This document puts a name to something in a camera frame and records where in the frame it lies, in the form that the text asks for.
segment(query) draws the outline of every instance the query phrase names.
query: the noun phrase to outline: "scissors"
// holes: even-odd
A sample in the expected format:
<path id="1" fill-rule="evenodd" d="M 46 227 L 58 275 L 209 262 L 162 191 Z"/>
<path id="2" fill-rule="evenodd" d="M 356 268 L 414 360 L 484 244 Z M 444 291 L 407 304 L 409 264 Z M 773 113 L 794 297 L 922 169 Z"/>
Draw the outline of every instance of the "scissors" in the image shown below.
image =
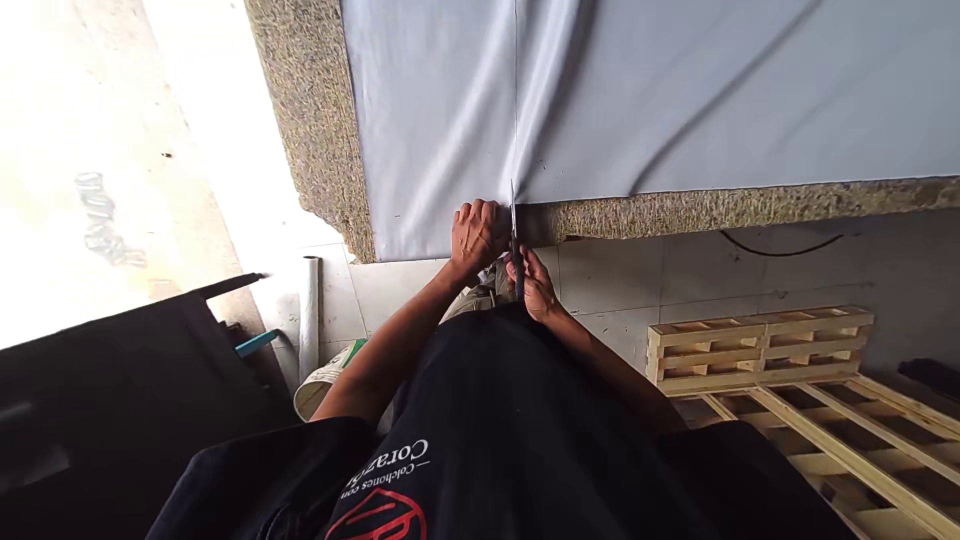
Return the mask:
<path id="1" fill-rule="evenodd" d="M 514 268 L 516 270 L 516 285 L 514 291 L 516 292 L 516 300 L 520 302 L 521 306 L 524 306 L 526 289 L 523 288 L 523 281 L 526 277 L 527 265 L 526 260 L 520 254 L 520 240 L 516 237 L 516 194 L 514 193 L 514 179 L 510 179 L 510 222 L 510 259 L 514 262 Z"/>

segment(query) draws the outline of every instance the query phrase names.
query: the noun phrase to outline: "black cable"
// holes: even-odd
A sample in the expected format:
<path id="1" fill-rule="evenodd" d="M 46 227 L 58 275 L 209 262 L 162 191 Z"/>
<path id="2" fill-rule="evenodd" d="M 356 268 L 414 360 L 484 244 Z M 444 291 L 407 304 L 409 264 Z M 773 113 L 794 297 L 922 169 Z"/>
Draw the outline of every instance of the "black cable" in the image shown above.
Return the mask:
<path id="1" fill-rule="evenodd" d="M 766 253 L 766 252 L 757 251 L 755 249 L 748 248 L 747 246 L 741 244 L 740 242 L 737 242 L 736 240 L 733 239 L 732 236 L 727 234 L 726 231 L 717 231 L 717 232 L 722 234 L 724 238 L 727 238 L 730 242 L 733 243 L 734 246 L 740 248 L 741 250 L 747 253 L 752 253 L 754 255 L 763 255 L 764 257 L 793 257 L 795 255 L 803 255 L 804 253 L 810 253 L 811 251 L 816 251 L 816 250 L 819 250 L 820 248 L 826 248 L 828 245 L 832 244 L 833 242 L 839 240 L 840 238 L 843 238 L 842 234 L 838 234 L 837 236 L 834 236 L 830 240 L 821 242 L 813 246 L 812 248 L 806 248 L 805 250 L 795 251 L 791 253 Z"/>

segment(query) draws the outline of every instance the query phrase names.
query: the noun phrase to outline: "white fabric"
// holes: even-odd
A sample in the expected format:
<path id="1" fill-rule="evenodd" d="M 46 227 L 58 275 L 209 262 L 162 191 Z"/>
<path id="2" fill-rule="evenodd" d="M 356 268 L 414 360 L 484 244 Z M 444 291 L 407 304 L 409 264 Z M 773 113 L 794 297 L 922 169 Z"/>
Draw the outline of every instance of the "white fabric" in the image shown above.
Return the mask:
<path id="1" fill-rule="evenodd" d="M 453 212 L 960 173 L 950 0 L 343 0 L 380 260 Z"/>

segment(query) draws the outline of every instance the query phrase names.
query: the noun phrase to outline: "red logo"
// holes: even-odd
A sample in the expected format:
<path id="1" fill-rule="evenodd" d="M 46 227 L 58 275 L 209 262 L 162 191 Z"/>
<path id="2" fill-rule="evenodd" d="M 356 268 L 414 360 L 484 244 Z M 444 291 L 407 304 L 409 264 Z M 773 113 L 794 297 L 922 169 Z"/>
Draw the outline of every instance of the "red logo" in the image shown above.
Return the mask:
<path id="1" fill-rule="evenodd" d="M 426 540 L 423 510 L 396 491 L 374 488 L 366 499 L 341 516 L 324 540 Z"/>

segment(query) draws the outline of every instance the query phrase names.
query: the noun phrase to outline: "bucket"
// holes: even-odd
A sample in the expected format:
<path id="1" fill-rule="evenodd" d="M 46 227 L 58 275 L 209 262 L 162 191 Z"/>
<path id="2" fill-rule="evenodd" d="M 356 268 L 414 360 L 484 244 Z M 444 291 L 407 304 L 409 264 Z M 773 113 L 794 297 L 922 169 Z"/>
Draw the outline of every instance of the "bucket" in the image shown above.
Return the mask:
<path id="1" fill-rule="evenodd" d="M 341 372 L 350 363 L 353 355 L 367 343 L 366 339 L 357 339 L 350 343 L 343 351 L 330 359 L 325 366 L 317 368 L 294 392 L 294 409 L 303 422 L 309 422 L 310 417 L 317 411 L 317 407 L 326 397 L 330 386 L 340 377 Z"/>

